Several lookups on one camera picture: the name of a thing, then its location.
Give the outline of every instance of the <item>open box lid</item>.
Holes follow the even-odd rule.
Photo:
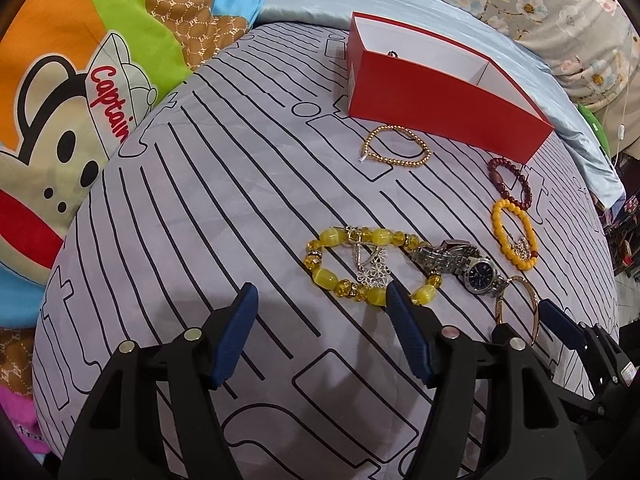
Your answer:
[[[522,163],[553,130],[494,60],[428,30],[355,12],[347,60],[353,116],[427,131]]]

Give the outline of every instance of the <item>green object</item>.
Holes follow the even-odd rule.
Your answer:
[[[575,105],[578,108],[578,111],[582,114],[584,119],[589,123],[589,126],[593,130],[593,133],[596,134],[596,138],[598,142],[602,146],[602,149],[607,154],[609,158],[611,158],[611,150],[609,149],[609,141],[607,140],[607,136],[604,133],[604,129],[600,124],[600,121],[596,119],[596,116],[591,113],[591,111],[582,105]]]
[[[124,37],[131,59],[158,87],[156,102],[191,75],[180,43],[168,28],[146,12],[145,0],[92,1],[104,28],[116,30]]]

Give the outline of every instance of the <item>blue gripper pad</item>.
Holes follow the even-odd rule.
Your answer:
[[[250,285],[239,298],[236,311],[226,324],[216,347],[216,355],[211,370],[211,379],[217,388],[236,370],[238,359],[244,348],[255,316],[258,314],[258,289]]]
[[[538,303],[540,321],[551,330],[569,350],[582,350],[584,333],[574,321],[560,310],[551,300]]]
[[[389,284],[386,288],[386,313],[391,318],[409,368],[418,379],[428,384],[434,375],[430,366],[430,350],[411,314],[410,305],[407,293],[399,290],[396,282]]]

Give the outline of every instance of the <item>brown patterned fabric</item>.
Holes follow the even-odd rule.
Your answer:
[[[36,329],[0,328],[0,384],[24,397],[33,397],[31,357]]]
[[[212,16],[213,0],[145,0],[146,10],[172,31],[195,70],[238,40],[249,24],[242,16]]]

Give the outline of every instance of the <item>bed sheet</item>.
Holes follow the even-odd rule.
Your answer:
[[[121,341],[170,341],[252,282],[258,320],[235,374],[212,394],[244,478],[391,480],[406,471],[434,392],[411,375],[382,310],[312,283],[302,266],[307,242],[332,225],[386,226],[434,244],[469,240],[503,274],[517,271],[492,234],[498,193],[486,175],[489,153],[426,136],[433,155],[425,166],[358,162],[376,124],[345,112],[346,41],[332,28],[257,27],[178,86],[111,159],[56,259],[36,329],[34,398],[54,452],[62,455]],[[391,132],[373,147],[422,156]],[[606,240],[555,134],[524,173],[540,244],[527,277],[576,321],[613,332]],[[505,225],[521,232],[506,216]],[[424,282],[399,251],[388,263],[409,290]],[[354,277],[347,248],[324,264]],[[510,289],[507,301],[506,320],[528,340],[524,292]],[[470,295],[455,277],[444,277],[430,306],[471,338],[490,337],[493,300]],[[544,328],[535,348],[558,383],[590,395],[574,352]],[[165,386],[166,452],[184,473]],[[477,462],[485,405],[479,381],[462,472]]]
[[[265,0],[256,23],[305,22],[349,30],[351,13],[366,12],[410,23],[466,44],[494,59],[540,106],[556,128],[588,189],[605,209],[624,188],[595,134],[549,67],[535,54],[441,0]],[[521,134],[513,125],[514,135]]]

